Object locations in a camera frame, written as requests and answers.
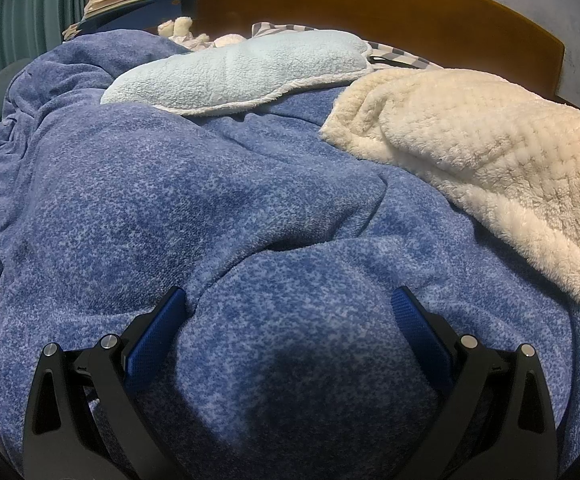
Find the black clamp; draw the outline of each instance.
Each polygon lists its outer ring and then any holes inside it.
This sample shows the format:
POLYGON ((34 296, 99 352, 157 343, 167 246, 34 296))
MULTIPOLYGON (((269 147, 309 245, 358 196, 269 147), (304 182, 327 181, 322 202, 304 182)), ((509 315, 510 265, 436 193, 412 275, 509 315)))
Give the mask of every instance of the black clamp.
POLYGON ((190 480, 145 422, 131 396, 160 368, 186 319, 185 293, 171 288, 157 307, 134 318, 121 336, 92 348, 64 351, 47 344, 33 379, 23 441, 26 480, 190 480), (84 394, 94 387, 134 471, 113 463, 84 394))
MULTIPOLYGON (((392 307, 428 381, 444 399, 420 446, 392 478, 554 480, 556 430, 534 347, 499 351, 472 335, 459 337, 407 287, 394 291, 392 307), (484 397, 486 391, 490 397, 484 397), (470 432, 476 437, 466 451, 470 432)), ((44 347, 26 412, 26 480, 191 480, 131 400, 157 373, 186 317, 185 293, 173 287, 121 336, 107 334, 85 350, 44 347), (94 387, 133 471, 110 459, 84 386, 94 387)))
POLYGON ((445 399, 394 480, 557 478, 552 405, 534 347, 525 343, 507 352, 486 348, 473 335, 459 337, 406 286, 394 291, 392 307, 428 381, 445 399), (486 389, 491 397, 484 405, 480 400, 486 389), (471 423, 479 420, 479 410, 484 413, 472 449, 460 465, 453 465, 471 423))

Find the blanket fold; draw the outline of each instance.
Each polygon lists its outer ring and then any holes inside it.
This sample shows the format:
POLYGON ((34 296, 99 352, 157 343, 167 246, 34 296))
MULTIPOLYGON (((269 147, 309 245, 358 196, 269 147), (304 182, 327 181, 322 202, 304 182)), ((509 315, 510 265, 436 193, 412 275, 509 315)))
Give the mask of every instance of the blanket fold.
POLYGON ((580 302, 580 110, 488 73, 395 68, 350 85, 321 137, 432 184, 580 302))

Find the stuffed animal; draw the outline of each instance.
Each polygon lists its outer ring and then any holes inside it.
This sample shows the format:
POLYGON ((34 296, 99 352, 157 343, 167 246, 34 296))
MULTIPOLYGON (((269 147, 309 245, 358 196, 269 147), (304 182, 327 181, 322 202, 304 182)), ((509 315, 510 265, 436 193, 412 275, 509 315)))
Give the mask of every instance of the stuffed animal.
POLYGON ((246 40, 240 34, 225 34, 214 41, 210 41, 210 37, 207 34, 200 34, 195 38, 190 32, 190 27, 192 27, 192 19, 183 16, 177 18, 174 22, 168 20, 165 23, 161 23, 157 30, 160 36, 168 38, 193 52, 205 50, 206 48, 219 48, 246 40))

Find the comforter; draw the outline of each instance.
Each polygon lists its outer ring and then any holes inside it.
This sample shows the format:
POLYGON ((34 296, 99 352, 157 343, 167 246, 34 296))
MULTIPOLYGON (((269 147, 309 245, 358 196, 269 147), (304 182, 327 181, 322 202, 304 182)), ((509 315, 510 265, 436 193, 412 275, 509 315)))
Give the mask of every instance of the comforter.
POLYGON ((485 72, 398 68, 350 85, 321 135, 429 182, 580 303, 580 110, 485 72))
POLYGON ((84 36, 6 94, 0 433, 15 464, 44 344, 87 348, 171 285, 192 316, 137 402, 194 478, 383 478, 403 463, 439 400, 390 309, 401 285, 458 333, 538 349, 571 461, 580 308, 416 176, 323 142, 343 88, 194 120, 99 104, 121 73, 184 52, 84 36))

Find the light blue pillow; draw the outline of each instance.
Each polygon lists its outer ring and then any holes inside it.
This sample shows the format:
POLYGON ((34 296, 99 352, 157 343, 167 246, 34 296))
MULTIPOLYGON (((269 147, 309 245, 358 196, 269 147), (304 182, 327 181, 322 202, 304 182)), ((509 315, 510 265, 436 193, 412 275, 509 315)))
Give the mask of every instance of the light blue pillow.
POLYGON ((339 30, 273 34, 177 54, 119 76, 101 104, 136 102, 179 115, 249 110, 297 90, 351 82, 371 73, 372 48, 339 30))

